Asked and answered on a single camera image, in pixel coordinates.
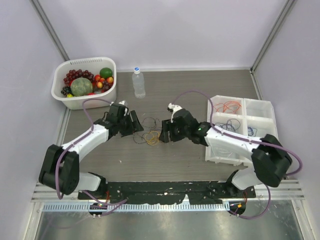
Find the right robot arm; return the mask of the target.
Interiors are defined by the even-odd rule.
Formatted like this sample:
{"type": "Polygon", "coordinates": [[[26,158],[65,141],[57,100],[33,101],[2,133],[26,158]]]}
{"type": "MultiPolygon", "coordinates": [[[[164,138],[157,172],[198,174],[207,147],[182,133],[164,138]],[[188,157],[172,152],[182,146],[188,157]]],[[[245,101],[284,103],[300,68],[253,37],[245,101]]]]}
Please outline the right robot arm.
{"type": "Polygon", "coordinates": [[[199,122],[179,105],[168,110],[171,117],[161,122],[161,142],[187,138],[194,144],[221,148],[251,160],[251,167],[234,171],[224,183],[224,190],[230,197],[236,198],[247,188],[259,184],[278,187],[292,164],[287,150],[271,134],[249,137],[224,130],[211,122],[199,122]]]}

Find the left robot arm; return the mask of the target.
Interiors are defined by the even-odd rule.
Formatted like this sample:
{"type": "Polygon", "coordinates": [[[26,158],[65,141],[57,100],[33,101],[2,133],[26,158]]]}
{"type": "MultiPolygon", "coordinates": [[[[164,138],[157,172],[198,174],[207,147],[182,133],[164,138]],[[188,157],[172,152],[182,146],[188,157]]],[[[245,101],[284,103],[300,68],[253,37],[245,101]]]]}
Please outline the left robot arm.
{"type": "Polygon", "coordinates": [[[59,199],[74,191],[87,191],[100,200],[107,192],[107,180],[95,173],[81,172],[80,162],[99,145],[120,134],[122,137],[142,132],[137,113],[123,102],[112,103],[103,117],[74,140],[61,146],[52,144],[45,153],[39,182],[56,190],[59,199]]]}

